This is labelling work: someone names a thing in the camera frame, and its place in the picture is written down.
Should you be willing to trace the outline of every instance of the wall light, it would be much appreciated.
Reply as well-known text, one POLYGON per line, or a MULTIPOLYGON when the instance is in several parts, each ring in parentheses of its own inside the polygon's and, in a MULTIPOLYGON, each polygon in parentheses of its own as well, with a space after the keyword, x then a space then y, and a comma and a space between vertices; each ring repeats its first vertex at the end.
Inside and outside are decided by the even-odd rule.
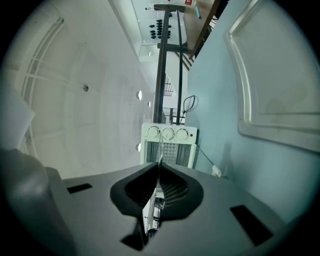
POLYGON ((142 91, 136 93, 136 97, 141 101, 142 100, 142 91))
POLYGON ((141 143, 135 146, 136 151, 140 152, 141 150, 141 143))

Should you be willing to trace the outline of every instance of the light blue wall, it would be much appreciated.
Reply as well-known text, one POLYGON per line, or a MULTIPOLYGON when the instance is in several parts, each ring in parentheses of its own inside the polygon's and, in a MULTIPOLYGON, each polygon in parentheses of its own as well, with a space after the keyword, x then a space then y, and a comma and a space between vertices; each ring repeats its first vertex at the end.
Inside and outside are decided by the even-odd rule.
POLYGON ((230 179, 289 222, 313 199, 320 156, 238 132, 236 77, 223 35, 248 3, 229 1, 189 71, 188 95, 196 95, 198 103, 186 125, 199 128, 200 148, 230 179))

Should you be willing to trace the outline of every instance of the black slot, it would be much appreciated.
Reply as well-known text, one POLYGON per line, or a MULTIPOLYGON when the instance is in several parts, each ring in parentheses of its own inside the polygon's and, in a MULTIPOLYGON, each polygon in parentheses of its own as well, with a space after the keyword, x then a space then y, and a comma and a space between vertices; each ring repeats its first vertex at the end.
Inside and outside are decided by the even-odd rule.
POLYGON ((69 191, 70 194, 73 194, 73 193, 77 193, 77 192, 80 192, 82 190, 87 190, 87 189, 90 189, 92 188, 92 186, 88 183, 85 183, 85 184, 81 184, 81 185, 78 185, 78 186, 71 186, 71 187, 67 187, 66 189, 69 191))
POLYGON ((244 205, 230 208, 255 246, 262 244, 273 234, 244 205))

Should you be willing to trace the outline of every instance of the ceiling light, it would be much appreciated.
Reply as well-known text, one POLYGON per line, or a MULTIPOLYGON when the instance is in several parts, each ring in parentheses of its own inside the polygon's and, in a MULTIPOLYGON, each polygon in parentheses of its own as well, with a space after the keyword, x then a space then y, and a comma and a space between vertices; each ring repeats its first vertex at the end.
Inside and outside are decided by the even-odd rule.
POLYGON ((142 91, 136 93, 136 97, 141 101, 142 100, 142 91))
POLYGON ((136 151, 140 152, 141 150, 141 143, 135 146, 136 151))

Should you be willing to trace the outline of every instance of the black cable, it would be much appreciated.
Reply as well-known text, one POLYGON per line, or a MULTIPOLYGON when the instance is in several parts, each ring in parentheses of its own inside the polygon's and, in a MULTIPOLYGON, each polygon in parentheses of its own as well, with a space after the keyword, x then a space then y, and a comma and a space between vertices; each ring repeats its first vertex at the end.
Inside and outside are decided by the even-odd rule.
POLYGON ((185 116, 185 113, 189 112, 189 111, 194 107, 195 101, 196 101, 196 96, 194 96, 194 95, 189 96, 189 97, 187 97, 187 98, 184 99, 184 101, 183 101, 182 117, 181 117, 181 120, 180 120, 180 122, 179 122, 179 125, 181 124, 182 119, 183 119, 184 116, 185 116), (193 98, 193 102, 192 102, 191 107, 186 110, 186 105, 185 105, 185 103, 186 103, 186 100, 187 100, 187 99, 190 99, 190 98, 193 98))

